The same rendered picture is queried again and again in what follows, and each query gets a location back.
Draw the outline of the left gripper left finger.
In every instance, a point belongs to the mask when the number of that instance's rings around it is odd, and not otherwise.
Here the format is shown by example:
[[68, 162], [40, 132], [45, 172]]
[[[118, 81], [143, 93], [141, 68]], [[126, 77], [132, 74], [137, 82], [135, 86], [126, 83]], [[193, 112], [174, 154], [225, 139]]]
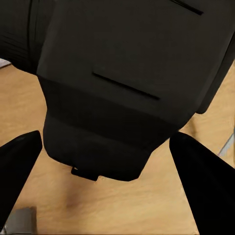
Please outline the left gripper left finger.
[[0, 147], [0, 233], [43, 148], [38, 130]]

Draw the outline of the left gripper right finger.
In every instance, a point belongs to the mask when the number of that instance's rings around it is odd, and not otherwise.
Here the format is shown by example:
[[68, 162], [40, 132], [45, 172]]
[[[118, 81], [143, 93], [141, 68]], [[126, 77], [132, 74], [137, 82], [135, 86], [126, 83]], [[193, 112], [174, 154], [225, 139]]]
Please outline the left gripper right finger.
[[235, 168], [182, 132], [169, 149], [200, 235], [235, 235]]

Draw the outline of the camera tripod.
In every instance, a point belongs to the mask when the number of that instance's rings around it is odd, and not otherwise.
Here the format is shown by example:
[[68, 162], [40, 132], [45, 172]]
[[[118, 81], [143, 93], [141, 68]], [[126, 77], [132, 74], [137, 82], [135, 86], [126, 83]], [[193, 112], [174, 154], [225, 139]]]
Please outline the camera tripod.
[[221, 151], [219, 152], [218, 156], [220, 158], [223, 158], [223, 156], [226, 154], [226, 152], [229, 150], [229, 148], [231, 147], [231, 145], [235, 142], [235, 130], [232, 133], [232, 135], [230, 136], [230, 138], [228, 139], [228, 141], [225, 143], [225, 145], [223, 146], [223, 148], [221, 149]]

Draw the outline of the digital camera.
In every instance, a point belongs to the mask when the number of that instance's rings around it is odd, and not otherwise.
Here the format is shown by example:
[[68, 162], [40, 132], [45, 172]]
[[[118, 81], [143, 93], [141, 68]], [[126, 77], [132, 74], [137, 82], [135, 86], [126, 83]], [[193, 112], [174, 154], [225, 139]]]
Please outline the digital camera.
[[0, 0], [0, 59], [37, 75], [71, 174], [138, 179], [235, 59], [235, 0]]

